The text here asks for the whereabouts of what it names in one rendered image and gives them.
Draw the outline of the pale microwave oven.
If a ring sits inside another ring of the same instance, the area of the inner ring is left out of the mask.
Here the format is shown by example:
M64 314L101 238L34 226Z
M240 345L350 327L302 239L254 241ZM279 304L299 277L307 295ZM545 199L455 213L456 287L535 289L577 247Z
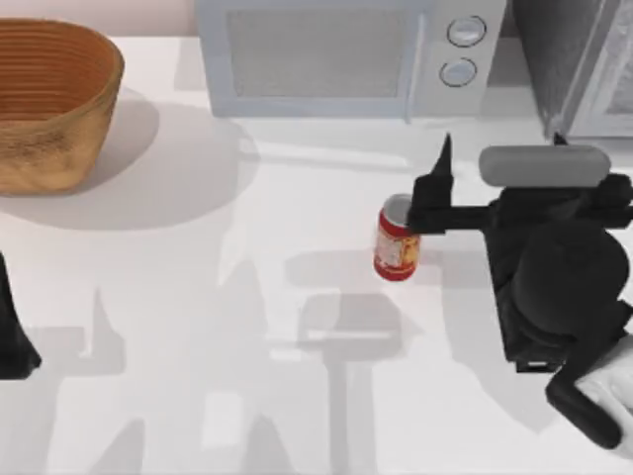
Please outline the pale microwave oven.
M478 113L488 86L507 0L418 0L425 3L422 31L415 44L408 114L400 118L472 116ZM455 47L447 40L447 28L458 18L479 16L487 24L486 37L474 47ZM478 66L469 85L451 88L439 79L447 61L467 57Z

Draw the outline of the woven wooden basket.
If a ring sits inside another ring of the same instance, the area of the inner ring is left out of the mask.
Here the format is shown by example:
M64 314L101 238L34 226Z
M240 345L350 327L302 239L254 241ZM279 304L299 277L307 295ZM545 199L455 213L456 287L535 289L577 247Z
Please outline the woven wooden basket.
M124 71L119 48L95 30L0 18L0 196L59 194L87 178Z

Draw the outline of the microwave door with window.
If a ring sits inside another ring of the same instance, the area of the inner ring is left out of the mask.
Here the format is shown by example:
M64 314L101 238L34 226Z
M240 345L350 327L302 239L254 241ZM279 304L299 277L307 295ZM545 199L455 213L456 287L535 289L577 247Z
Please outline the microwave door with window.
M225 118L403 118L418 0L196 0L207 88Z

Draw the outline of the grey cabinet with dark inside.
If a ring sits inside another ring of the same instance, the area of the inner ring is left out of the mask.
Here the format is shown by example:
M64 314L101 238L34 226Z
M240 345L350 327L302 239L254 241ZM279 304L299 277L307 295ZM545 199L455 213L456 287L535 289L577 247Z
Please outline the grey cabinet with dark inside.
M600 0L512 0L541 121L560 110Z

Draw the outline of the round microwave knob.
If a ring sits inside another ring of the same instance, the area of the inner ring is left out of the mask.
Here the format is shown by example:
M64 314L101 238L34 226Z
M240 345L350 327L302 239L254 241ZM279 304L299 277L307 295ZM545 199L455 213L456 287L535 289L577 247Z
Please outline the round microwave knob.
M447 28L447 40L456 48L471 48L479 44L487 34L487 24L479 16L453 20Z
M467 57L445 62L439 70L439 79L447 87L461 88L472 83L478 75L478 66Z

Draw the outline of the red and white can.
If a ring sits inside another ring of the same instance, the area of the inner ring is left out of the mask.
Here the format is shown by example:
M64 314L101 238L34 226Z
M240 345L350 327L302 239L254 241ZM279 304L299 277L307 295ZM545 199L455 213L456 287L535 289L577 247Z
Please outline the red and white can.
M385 201L379 214L373 264L387 281L405 281L418 266L420 236L407 229L410 205L409 194L395 194Z

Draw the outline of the grey cabinet door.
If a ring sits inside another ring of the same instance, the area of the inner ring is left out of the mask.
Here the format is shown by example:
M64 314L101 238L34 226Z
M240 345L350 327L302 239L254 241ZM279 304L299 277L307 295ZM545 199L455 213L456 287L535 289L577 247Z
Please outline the grey cabinet door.
M633 0L600 0L548 136L633 140Z

